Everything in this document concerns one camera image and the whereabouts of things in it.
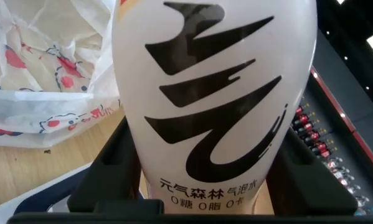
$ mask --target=red bottle cap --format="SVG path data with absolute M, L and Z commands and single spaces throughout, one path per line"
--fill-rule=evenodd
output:
M 306 123 L 309 121 L 309 118 L 308 118 L 308 116 L 306 116 L 306 115 L 301 115 L 301 116 L 300 116 L 300 121 L 301 121 L 303 124 L 306 124 Z
M 311 134 L 311 139 L 318 140 L 319 139 L 319 133 L 316 133 L 316 132 L 312 133 Z
M 303 109 L 302 109 L 302 107 L 299 106 L 299 107 L 297 108 L 297 110 L 296 110 L 296 114 L 297 114 L 297 115 L 300 115 L 302 112 L 303 112 Z
M 310 131 L 310 130 L 312 130 L 312 124 L 308 123 L 308 124 L 304 125 L 304 128 L 305 128 L 305 130 Z

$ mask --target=product display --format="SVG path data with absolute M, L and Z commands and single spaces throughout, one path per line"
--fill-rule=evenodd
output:
M 350 174 L 350 170 L 343 165 L 343 159 L 340 157 L 331 157 L 334 151 L 338 148 L 334 147 L 334 141 L 326 139 L 328 132 L 324 128 L 320 128 L 315 124 L 319 124 L 319 119 L 314 111 L 308 111 L 309 103 L 299 105 L 296 110 L 295 118 L 291 123 L 291 127 L 301 138 L 301 140 L 311 149 L 313 154 L 332 172 L 337 180 L 345 186 L 352 195 L 355 195 L 359 209 L 355 215 L 369 215 L 373 209 L 365 206 L 370 201 L 365 196 L 356 196 L 359 193 L 361 186 L 353 184 L 355 177 Z
M 113 61 L 149 196 L 251 214 L 309 78 L 316 1 L 128 2 Z

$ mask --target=wooden surface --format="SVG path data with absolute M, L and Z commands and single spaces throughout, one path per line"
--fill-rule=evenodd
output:
M 49 148 L 50 153 L 0 147 L 0 204 L 94 160 L 123 117 L 117 111 L 82 135 Z M 143 177 L 141 190 L 147 195 Z M 273 214 L 266 184 L 255 209 L 259 214 Z

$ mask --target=store shelf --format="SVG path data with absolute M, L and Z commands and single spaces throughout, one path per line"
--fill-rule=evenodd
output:
M 300 105 L 314 123 L 313 129 L 320 132 L 318 141 L 336 149 L 327 158 L 319 156 L 318 159 L 342 158 L 339 166 L 347 168 L 348 174 L 354 177 L 349 185 L 361 187 L 354 195 L 370 200 L 364 208 L 373 215 L 373 153 L 314 68 Z

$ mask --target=white plastic bag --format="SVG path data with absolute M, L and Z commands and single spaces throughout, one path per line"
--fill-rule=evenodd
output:
M 49 147 L 119 108 L 115 0 L 0 0 L 0 145 Z

